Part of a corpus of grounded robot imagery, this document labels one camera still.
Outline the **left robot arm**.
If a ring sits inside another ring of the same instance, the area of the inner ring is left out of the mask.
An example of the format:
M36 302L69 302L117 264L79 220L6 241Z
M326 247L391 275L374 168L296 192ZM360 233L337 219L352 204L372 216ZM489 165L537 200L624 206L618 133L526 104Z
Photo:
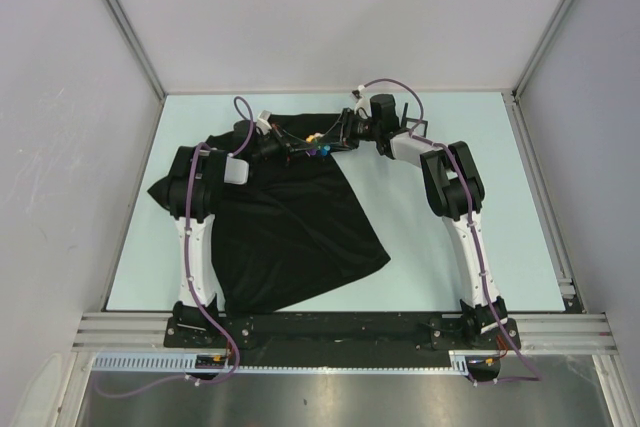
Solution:
M168 334L214 344L223 313L265 314L313 295L315 259L297 159L312 145L281 122L244 120L233 131L181 147L149 194L169 212L181 245L180 294Z

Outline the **black t-shirt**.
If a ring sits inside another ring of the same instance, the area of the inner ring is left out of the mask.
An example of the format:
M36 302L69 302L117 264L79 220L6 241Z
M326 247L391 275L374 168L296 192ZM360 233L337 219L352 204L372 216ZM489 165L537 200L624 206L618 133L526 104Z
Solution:
M180 301L271 313L383 268L389 254L335 160L365 137L347 112L264 113L178 149L149 195L178 231Z

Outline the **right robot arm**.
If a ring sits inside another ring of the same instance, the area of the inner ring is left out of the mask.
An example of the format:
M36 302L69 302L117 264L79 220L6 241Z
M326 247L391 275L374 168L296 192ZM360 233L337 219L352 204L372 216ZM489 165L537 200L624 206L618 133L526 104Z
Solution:
M356 107L343 109L327 132L307 137L312 150L326 155L354 150L368 141L380 155L421 170L428 205L449 233L464 282L462 338L473 348L486 347L506 325L508 312L484 249L481 208L485 188L468 145L427 139L427 122L399 116L391 94L369 99L358 94L356 98Z

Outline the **colourful pom-pom brooch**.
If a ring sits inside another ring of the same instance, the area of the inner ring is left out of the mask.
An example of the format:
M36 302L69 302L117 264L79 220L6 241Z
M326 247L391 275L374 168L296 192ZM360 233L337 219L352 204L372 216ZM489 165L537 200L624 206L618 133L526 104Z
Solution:
M305 139L305 142L305 153L309 157L325 157L331 151L331 146L325 142L324 134L311 134Z

